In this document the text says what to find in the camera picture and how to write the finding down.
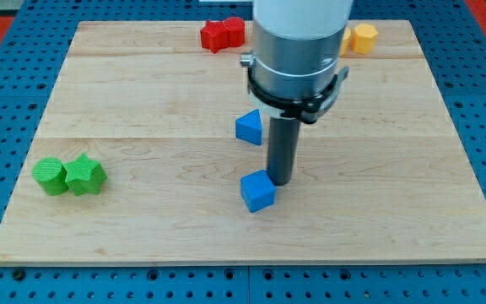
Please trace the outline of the yellow block behind arm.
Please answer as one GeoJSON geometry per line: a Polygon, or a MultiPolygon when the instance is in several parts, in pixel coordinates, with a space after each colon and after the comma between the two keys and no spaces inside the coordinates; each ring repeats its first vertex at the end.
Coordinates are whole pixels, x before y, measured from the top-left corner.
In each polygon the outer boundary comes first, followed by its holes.
{"type": "Polygon", "coordinates": [[[339,56],[340,57],[343,57],[347,50],[348,50],[348,46],[350,44],[350,41],[351,41],[351,37],[352,37],[352,31],[349,27],[346,27],[344,29],[344,32],[343,32],[343,38],[342,38],[342,41],[341,41],[341,46],[340,46],[340,49],[339,49],[339,56]]]}

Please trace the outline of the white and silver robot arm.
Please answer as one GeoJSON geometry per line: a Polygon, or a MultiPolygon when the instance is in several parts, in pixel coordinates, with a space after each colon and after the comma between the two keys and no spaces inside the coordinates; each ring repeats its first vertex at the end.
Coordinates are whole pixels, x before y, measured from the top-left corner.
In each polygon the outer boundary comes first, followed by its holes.
{"type": "Polygon", "coordinates": [[[241,55],[249,96],[276,119],[315,123],[335,103],[352,0],[254,0],[252,49],[241,55]]]}

